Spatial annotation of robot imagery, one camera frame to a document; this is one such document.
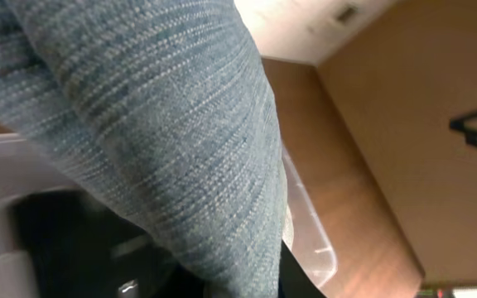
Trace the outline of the light blue jeans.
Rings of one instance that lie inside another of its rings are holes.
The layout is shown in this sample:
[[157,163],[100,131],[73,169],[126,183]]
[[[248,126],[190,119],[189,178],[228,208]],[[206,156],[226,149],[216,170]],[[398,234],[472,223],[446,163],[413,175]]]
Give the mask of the light blue jeans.
[[227,297],[278,294],[287,178],[235,4],[0,1],[0,124]]

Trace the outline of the large black garment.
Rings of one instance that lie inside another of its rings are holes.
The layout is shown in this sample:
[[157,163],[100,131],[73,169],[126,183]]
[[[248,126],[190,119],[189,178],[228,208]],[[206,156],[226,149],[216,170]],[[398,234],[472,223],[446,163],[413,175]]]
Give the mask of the large black garment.
[[79,190],[28,195],[7,213],[42,297],[213,297],[150,235]]

